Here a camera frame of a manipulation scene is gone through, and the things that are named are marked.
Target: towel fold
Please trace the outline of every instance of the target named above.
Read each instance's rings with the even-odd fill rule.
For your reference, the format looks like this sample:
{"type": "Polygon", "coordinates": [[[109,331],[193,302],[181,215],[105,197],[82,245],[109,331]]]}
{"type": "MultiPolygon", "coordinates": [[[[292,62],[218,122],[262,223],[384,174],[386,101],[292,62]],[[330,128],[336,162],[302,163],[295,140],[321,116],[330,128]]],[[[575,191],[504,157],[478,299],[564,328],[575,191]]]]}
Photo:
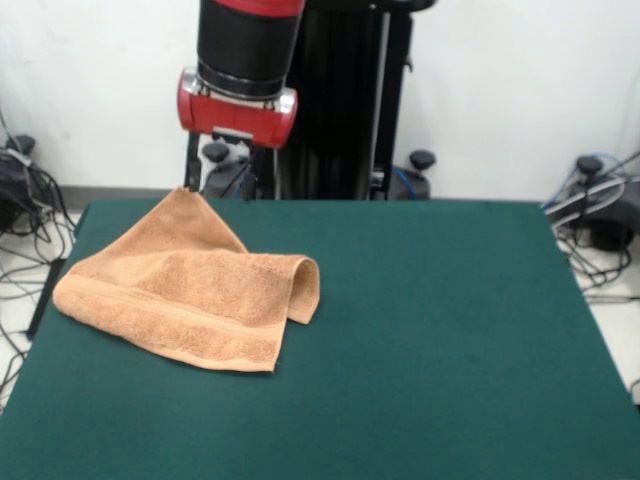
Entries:
{"type": "Polygon", "coordinates": [[[249,253],[197,194],[179,189],[53,292],[79,322],[211,370],[271,372],[287,318],[311,321],[317,264],[249,253]]]}

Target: blue cable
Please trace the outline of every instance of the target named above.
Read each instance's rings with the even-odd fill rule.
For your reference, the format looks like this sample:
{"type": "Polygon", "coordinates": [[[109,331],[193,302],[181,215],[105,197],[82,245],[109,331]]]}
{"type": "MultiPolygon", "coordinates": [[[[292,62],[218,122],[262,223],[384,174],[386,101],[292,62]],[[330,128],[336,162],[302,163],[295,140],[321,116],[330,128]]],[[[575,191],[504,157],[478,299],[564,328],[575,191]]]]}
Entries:
{"type": "MultiPolygon", "coordinates": [[[[595,153],[592,153],[591,156],[598,157],[600,159],[611,160],[615,162],[616,165],[618,165],[622,169],[622,172],[625,175],[627,174],[627,171],[624,168],[624,164],[615,155],[611,155],[609,153],[595,152],[595,153]]],[[[546,210],[547,208],[551,207],[553,203],[558,199],[558,197],[562,195],[562,192],[564,192],[567,186],[569,185],[569,182],[571,181],[571,178],[573,178],[573,175],[576,173],[576,170],[577,170],[577,167],[573,167],[573,170],[571,170],[571,172],[569,173],[569,176],[563,182],[562,186],[558,189],[556,194],[553,197],[551,197],[551,199],[542,206],[543,210],[546,210]]]]}
{"type": "Polygon", "coordinates": [[[404,186],[409,190],[409,194],[411,195],[411,200],[417,200],[418,196],[416,195],[416,191],[413,189],[413,185],[411,185],[411,181],[407,178],[401,168],[393,167],[393,173],[395,173],[400,181],[404,183],[404,186]]]}
{"type": "Polygon", "coordinates": [[[610,153],[602,153],[602,152],[595,152],[595,153],[592,153],[591,155],[594,157],[611,160],[612,162],[615,162],[615,164],[618,165],[622,170],[622,173],[624,173],[625,175],[627,174],[627,170],[624,168],[624,164],[615,155],[611,155],[610,153]]]}
{"type": "Polygon", "coordinates": [[[547,203],[545,203],[542,206],[543,210],[546,210],[547,208],[549,208],[550,206],[553,205],[553,203],[558,199],[558,197],[560,197],[560,195],[562,195],[562,192],[564,192],[567,187],[569,186],[569,182],[571,181],[571,179],[573,178],[573,175],[576,173],[577,167],[573,167],[573,169],[571,170],[571,172],[569,172],[569,175],[567,175],[567,178],[564,180],[564,182],[562,182],[562,185],[560,186],[560,188],[558,189],[558,191],[555,193],[555,195],[553,195],[549,201],[547,201],[547,203]]]}
{"type": "Polygon", "coordinates": [[[244,175],[240,179],[240,182],[238,182],[238,186],[236,187],[236,191],[233,194],[233,198],[240,198],[240,193],[242,192],[242,185],[244,184],[244,179],[247,178],[248,173],[249,173],[248,170],[244,172],[244,175]]]}

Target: floor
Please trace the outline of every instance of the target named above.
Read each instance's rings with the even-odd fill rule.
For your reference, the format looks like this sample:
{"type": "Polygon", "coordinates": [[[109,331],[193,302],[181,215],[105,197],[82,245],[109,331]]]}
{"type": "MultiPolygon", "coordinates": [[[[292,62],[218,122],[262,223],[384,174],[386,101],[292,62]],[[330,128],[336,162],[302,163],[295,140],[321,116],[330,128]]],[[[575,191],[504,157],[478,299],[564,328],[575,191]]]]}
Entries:
{"type": "MultiPolygon", "coordinates": [[[[53,239],[52,243],[50,245],[42,244],[40,247],[41,253],[47,258],[55,258],[62,251],[61,241],[59,237],[56,238],[53,230],[51,236],[53,239]]],[[[68,253],[70,250],[70,239],[68,237],[65,239],[65,244],[65,252],[68,253]]],[[[22,253],[23,255],[36,256],[32,238],[23,239],[4,236],[0,241],[0,247],[22,253]]],[[[637,260],[625,271],[624,275],[606,289],[592,293],[615,295],[640,294],[640,240],[632,245],[631,250],[634,258],[637,260]]],[[[599,265],[606,266],[615,264],[617,257],[591,251],[589,258],[599,265]]],[[[33,265],[33,262],[8,254],[5,251],[0,251],[0,267],[5,271],[30,265],[33,265]]],[[[31,293],[30,295],[27,295],[20,288],[6,283],[7,278],[2,279],[0,282],[0,321],[4,329],[10,334],[16,347],[25,352],[28,351],[30,344],[20,332],[26,330],[30,324],[40,295],[38,290],[42,288],[42,282],[44,282],[47,276],[47,270],[47,267],[38,267],[34,270],[12,275],[11,278],[14,280],[19,279],[21,281],[34,282],[23,284],[23,287],[31,293]],[[22,296],[22,298],[15,300],[9,299],[14,296],[22,296]]],[[[634,382],[640,379],[640,302],[620,305],[592,305],[591,308],[622,381],[627,388],[630,388],[634,382]]],[[[5,374],[9,362],[15,355],[15,351],[9,343],[5,339],[0,339],[0,383],[2,383],[2,377],[5,374]]],[[[15,371],[20,364],[21,359],[17,357],[14,360],[12,372],[15,371]]],[[[14,383],[15,381],[12,381],[8,388],[1,394],[0,414],[9,400],[14,383]]],[[[640,386],[634,390],[634,401],[640,405],[640,386]]]]}

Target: black knob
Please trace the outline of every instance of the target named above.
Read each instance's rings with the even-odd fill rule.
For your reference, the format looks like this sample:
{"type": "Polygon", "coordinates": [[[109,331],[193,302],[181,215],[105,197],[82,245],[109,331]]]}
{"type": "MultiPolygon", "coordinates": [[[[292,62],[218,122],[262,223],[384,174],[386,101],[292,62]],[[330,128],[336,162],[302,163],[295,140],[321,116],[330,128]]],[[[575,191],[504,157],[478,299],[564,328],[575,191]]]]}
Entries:
{"type": "Polygon", "coordinates": [[[591,155],[578,158],[577,165],[578,171],[587,178],[596,176],[604,167],[602,160],[591,155]]]}
{"type": "Polygon", "coordinates": [[[202,149],[202,154],[213,163],[221,163],[229,155],[229,147],[220,142],[209,143],[202,149]]]}
{"type": "Polygon", "coordinates": [[[436,163],[436,156],[427,150],[416,150],[409,156],[411,165],[419,172],[424,172],[436,163]]]}

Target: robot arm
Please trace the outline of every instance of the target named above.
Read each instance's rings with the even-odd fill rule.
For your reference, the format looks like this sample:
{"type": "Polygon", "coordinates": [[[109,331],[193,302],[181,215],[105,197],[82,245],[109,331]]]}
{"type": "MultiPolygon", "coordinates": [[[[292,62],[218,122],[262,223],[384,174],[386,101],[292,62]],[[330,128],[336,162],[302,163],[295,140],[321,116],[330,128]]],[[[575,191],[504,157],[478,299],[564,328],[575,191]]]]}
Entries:
{"type": "Polygon", "coordinates": [[[198,67],[183,72],[185,130],[280,148],[297,95],[284,88],[305,0],[201,0],[198,67]]]}

